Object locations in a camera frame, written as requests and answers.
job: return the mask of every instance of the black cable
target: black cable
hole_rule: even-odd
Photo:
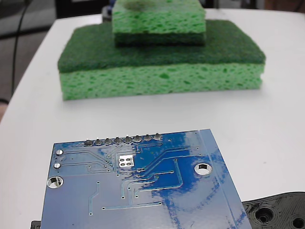
[[[304,0],[300,0],[299,4],[298,4],[297,7],[295,8],[294,12],[298,12],[298,11],[301,9],[303,3],[304,3]]]
[[[11,77],[11,96],[13,96],[14,94],[14,88],[15,88],[15,67],[16,67],[16,53],[17,53],[17,45],[18,45],[18,38],[19,38],[19,34],[20,34],[20,29],[21,29],[21,25],[22,25],[22,20],[23,17],[25,15],[25,12],[27,11],[29,4],[26,4],[25,7],[23,8],[20,20],[19,20],[19,25],[18,25],[18,29],[16,32],[16,39],[15,39],[15,44],[14,44],[14,54],[13,54],[13,72],[12,72],[12,77]]]
[[[215,1],[215,8],[219,9],[219,0],[214,0]]]

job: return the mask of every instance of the stacked sponges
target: stacked sponges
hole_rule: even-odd
[[[158,4],[166,0],[137,0],[138,8],[130,5],[135,1],[118,0],[112,24],[75,30],[58,63],[65,100],[259,88],[265,55],[233,23],[205,21],[198,0],[167,0],[162,9]],[[198,9],[189,8],[193,15],[184,12],[188,17],[179,28],[170,16],[182,2],[186,9],[188,4]],[[197,23],[188,21],[192,16]],[[139,18],[147,21],[133,22]],[[158,24],[164,33],[156,30]]]

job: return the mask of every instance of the white tabletop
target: white tabletop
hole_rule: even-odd
[[[305,191],[305,16],[207,10],[267,56],[261,90],[66,101],[57,61],[73,30],[100,15],[57,20],[0,124],[1,228],[40,220],[53,143],[210,128],[242,201]]]

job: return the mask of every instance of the sponge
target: sponge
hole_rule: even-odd
[[[111,23],[76,29],[58,62],[63,98],[258,89],[264,53],[232,22],[206,25],[196,47],[118,49]]]
[[[112,24],[118,46],[203,45],[206,30],[198,0],[117,0]]]

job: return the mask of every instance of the printed circuit board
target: printed circuit board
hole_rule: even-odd
[[[210,130],[54,144],[41,229],[250,229]]]

